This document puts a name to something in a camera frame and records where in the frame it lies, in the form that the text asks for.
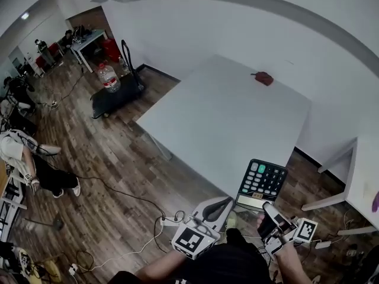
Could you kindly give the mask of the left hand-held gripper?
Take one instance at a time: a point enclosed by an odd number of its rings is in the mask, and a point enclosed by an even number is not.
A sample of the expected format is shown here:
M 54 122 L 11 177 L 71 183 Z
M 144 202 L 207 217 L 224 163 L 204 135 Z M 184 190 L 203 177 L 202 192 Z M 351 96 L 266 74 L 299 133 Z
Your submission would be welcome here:
M 216 197 L 201 202 L 186 222 L 178 227 L 172 248 L 189 259 L 195 260 L 220 240 L 220 230 L 234 205 L 231 197 Z

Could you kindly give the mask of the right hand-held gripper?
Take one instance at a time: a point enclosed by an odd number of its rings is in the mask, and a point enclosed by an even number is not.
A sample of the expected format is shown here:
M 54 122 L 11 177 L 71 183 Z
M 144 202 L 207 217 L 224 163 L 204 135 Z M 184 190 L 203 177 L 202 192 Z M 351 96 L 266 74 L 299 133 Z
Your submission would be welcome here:
M 285 218 L 272 204 L 265 202 L 262 206 L 264 218 L 258 228 L 266 253 L 270 258 L 287 243 L 310 243 L 316 231 L 317 222 L 306 218 L 290 220 Z

